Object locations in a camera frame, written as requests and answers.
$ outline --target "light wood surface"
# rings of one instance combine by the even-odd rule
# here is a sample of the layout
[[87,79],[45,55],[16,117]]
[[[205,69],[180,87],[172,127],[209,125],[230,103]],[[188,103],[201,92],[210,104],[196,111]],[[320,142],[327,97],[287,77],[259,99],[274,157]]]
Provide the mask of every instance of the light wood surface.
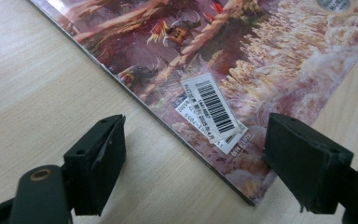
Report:
[[[101,217],[75,223],[340,223],[299,213],[278,178],[251,207],[27,1],[0,0],[0,203],[19,178],[62,155],[97,120],[127,117],[128,160]],[[358,63],[313,125],[355,153]]]

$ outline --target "round hole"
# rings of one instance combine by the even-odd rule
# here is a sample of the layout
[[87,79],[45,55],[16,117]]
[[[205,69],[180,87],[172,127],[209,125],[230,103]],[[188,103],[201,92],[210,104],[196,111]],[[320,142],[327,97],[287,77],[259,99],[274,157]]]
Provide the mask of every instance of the round hole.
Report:
[[33,174],[31,174],[30,179],[32,181],[40,181],[40,180],[48,178],[50,175],[51,175],[51,170],[41,169],[41,170],[38,170],[38,171],[34,172]]
[[84,149],[79,149],[79,150],[76,152],[76,155],[81,156],[81,155],[84,155],[85,153],[86,153],[86,150],[84,150]]

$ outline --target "white sticker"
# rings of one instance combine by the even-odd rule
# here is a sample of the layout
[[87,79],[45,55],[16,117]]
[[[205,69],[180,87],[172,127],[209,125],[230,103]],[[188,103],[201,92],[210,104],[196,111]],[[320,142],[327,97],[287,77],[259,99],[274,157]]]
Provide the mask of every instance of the white sticker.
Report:
[[182,81],[182,86],[211,143],[241,132],[211,74],[186,79]]
[[351,7],[350,0],[317,0],[318,5],[327,11],[345,12]]
[[[205,136],[205,129],[200,125],[200,122],[197,116],[194,114],[194,107],[188,101],[188,98],[185,98],[182,103],[175,107],[176,111],[179,112],[185,119],[187,119],[194,127],[196,127],[200,132],[202,132]],[[217,143],[214,143],[220,150],[222,150],[226,155],[231,151],[232,148],[240,141],[243,135],[246,133],[248,128],[245,125],[240,123],[241,132],[235,135],[231,135],[230,137],[221,140]]]

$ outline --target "wooden table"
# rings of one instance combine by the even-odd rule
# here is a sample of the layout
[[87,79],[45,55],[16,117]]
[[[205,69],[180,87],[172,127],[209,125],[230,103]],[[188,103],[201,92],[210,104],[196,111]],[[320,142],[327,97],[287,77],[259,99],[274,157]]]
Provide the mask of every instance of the wooden table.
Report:
[[[19,178],[62,155],[97,120],[127,117],[128,160],[101,217],[75,223],[340,223],[300,214],[277,179],[251,207],[27,1],[0,0],[0,203]],[[358,63],[313,125],[355,153]]]

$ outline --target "clamp jaw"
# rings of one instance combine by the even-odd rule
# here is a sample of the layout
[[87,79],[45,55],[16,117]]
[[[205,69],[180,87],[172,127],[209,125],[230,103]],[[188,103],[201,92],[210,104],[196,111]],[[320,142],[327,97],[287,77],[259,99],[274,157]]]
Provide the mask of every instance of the clamp jaw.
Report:
[[72,223],[101,215],[126,160],[125,117],[97,122],[63,156],[64,165],[34,168],[22,176],[16,197],[0,203],[0,223]]
[[358,223],[358,171],[353,153],[307,124],[270,114],[263,160],[292,191],[301,206],[315,214],[345,208],[343,223]]

